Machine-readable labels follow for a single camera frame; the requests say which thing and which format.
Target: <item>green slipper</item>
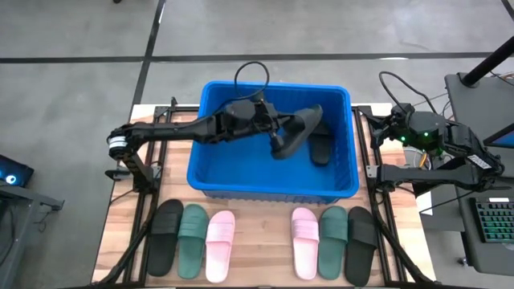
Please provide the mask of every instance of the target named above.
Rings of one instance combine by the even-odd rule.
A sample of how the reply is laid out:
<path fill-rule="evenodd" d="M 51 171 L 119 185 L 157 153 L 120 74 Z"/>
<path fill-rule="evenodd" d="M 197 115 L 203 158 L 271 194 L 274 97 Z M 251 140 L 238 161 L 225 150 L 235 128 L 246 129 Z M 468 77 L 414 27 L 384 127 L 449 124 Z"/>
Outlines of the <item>green slipper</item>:
<path fill-rule="evenodd" d="M 348 215 L 345 209 L 332 206 L 320 219 L 320 245 L 318 246 L 318 272 L 334 280 L 342 272 L 343 256 L 348 242 Z"/>
<path fill-rule="evenodd" d="M 194 279 L 202 268 L 209 216 L 199 205 L 188 205 L 178 231 L 178 275 Z"/>

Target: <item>blue plastic bin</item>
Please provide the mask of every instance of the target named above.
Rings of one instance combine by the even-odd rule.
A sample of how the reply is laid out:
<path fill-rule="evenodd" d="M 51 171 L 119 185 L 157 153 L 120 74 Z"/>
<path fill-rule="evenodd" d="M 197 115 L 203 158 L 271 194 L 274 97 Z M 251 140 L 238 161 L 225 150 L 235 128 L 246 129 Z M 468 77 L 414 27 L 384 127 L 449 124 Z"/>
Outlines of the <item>blue plastic bin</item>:
<path fill-rule="evenodd" d="M 261 83 L 238 83 L 245 96 Z M 352 197 L 359 189 L 357 157 L 348 92 L 338 86 L 270 83 L 266 101 L 280 112 L 319 104 L 335 142 L 328 165 L 315 166 L 308 142 L 285 160 L 271 157 L 266 133 L 218 144 L 193 143 L 187 181 L 208 197 L 328 204 Z M 213 81 L 202 92 L 198 116 L 212 114 L 225 100 L 237 97 L 232 81 Z"/>

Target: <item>blue light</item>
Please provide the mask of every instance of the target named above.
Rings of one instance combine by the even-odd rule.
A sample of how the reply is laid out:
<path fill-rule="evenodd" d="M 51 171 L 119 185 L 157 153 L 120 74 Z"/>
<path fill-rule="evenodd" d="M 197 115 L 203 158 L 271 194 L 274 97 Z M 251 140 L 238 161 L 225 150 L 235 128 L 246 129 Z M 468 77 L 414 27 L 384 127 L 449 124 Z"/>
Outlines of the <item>blue light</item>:
<path fill-rule="evenodd" d="M 9 175 L 6 177 L 6 182 L 7 184 L 12 185 L 16 182 L 16 177 L 13 175 Z"/>

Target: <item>keyboard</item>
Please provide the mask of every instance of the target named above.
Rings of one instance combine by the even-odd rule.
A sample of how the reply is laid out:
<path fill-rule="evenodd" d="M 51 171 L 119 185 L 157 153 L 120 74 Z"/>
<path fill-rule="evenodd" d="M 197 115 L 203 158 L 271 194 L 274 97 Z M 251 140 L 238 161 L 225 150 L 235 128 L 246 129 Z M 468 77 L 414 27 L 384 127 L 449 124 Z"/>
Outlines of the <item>keyboard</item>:
<path fill-rule="evenodd" d="M 514 198 L 470 197 L 482 242 L 514 243 Z"/>

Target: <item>pink slipper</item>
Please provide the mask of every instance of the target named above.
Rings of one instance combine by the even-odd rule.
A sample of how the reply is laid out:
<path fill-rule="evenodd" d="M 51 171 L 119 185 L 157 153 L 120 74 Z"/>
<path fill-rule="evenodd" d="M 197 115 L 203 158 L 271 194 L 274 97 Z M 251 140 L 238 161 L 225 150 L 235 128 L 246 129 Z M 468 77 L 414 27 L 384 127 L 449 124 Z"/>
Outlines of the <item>pink slipper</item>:
<path fill-rule="evenodd" d="M 292 212 L 292 246 L 298 278 L 311 280 L 316 277 L 319 242 L 318 221 L 314 213 L 309 209 L 296 208 Z"/>
<path fill-rule="evenodd" d="M 235 218 L 230 211 L 217 212 L 207 227 L 206 277 L 211 283 L 221 283 L 228 275 Z"/>

